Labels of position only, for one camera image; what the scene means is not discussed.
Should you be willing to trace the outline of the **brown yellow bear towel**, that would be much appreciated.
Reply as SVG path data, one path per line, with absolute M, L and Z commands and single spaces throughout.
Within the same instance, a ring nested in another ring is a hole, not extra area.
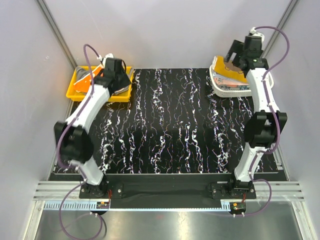
M 215 63 L 213 65 L 213 71 L 217 74 L 242 83 L 247 83 L 243 71 L 240 68 L 233 66 L 231 62 L 225 62 L 222 56 L 216 55 Z

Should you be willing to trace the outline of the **orange white patterned towel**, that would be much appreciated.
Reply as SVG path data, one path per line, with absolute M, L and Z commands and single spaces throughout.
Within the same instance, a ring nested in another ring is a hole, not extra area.
M 98 66 L 95 66 L 92 70 L 89 70 L 89 73 L 92 72 L 93 78 L 98 75 L 98 73 L 103 69 L 103 66 L 99 64 Z M 86 77 L 82 78 L 81 80 L 76 81 L 75 78 L 75 83 L 73 84 L 73 89 L 77 93 L 87 93 L 89 90 L 89 87 L 91 85 L 92 78 L 91 74 L 87 75 Z

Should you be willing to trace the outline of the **grey towel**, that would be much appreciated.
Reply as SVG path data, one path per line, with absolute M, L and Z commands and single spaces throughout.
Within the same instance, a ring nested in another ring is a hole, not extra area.
M 90 75 L 90 71 L 84 69 L 83 67 L 77 66 L 75 68 L 75 77 L 76 77 L 76 81 L 79 81 L 83 78 L 85 78 L 87 75 Z

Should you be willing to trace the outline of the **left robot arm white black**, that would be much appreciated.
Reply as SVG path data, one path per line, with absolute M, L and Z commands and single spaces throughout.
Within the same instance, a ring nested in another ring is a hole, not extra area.
M 54 125 L 54 134 L 58 164 L 64 167 L 65 163 L 69 163 L 78 169 L 84 181 L 84 190 L 92 196 L 103 198 L 108 193 L 107 178 L 93 157 L 94 144 L 89 131 L 102 106 L 113 95 L 127 91 L 131 81 L 122 59 L 111 53 L 98 59 L 102 68 L 95 74 L 88 93 L 72 115 Z

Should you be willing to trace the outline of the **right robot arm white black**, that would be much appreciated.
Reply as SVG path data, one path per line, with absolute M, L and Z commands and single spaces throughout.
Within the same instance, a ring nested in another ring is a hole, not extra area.
M 239 164 L 234 169 L 225 193 L 231 198 L 243 198 L 255 192 L 254 173 L 265 154 L 272 154 L 280 141 L 281 132 L 288 120 L 277 106 L 270 82 L 267 79 L 269 65 L 262 57 L 263 38 L 250 33 L 243 42 L 234 40 L 226 55 L 232 64 L 241 69 L 253 100 L 254 113 L 244 127 L 245 148 Z

